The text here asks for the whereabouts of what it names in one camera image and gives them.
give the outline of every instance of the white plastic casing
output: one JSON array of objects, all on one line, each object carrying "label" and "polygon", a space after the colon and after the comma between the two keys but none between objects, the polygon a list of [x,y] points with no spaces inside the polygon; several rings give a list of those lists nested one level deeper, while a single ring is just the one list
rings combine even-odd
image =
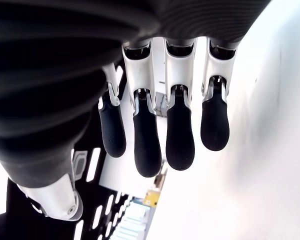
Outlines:
[{"label": "white plastic casing", "polygon": [[168,52],[167,40],[164,40],[165,93],[168,106],[171,103],[171,88],[174,85],[184,85],[188,88],[188,103],[191,103],[196,46],[197,39],[194,41],[191,54],[178,57]]},{"label": "white plastic casing", "polygon": [[219,60],[212,56],[210,52],[210,39],[206,39],[206,54],[205,54],[205,64],[203,73],[203,101],[207,100],[209,79],[212,76],[221,76],[226,80],[225,95],[229,93],[229,86],[232,76],[232,71],[234,68],[235,58],[237,51],[235,51],[234,56],[229,60]]},{"label": "white plastic casing", "polygon": [[19,188],[38,202],[50,218],[69,221],[78,210],[78,195],[73,191],[68,174],[49,186],[29,188],[19,185]]},{"label": "white plastic casing", "polygon": [[127,58],[124,47],[122,47],[122,54],[133,109],[136,109],[134,92],[138,89],[148,89],[150,91],[152,108],[154,109],[156,107],[156,91],[153,65],[153,41],[150,41],[149,56],[144,59],[132,60]]}]

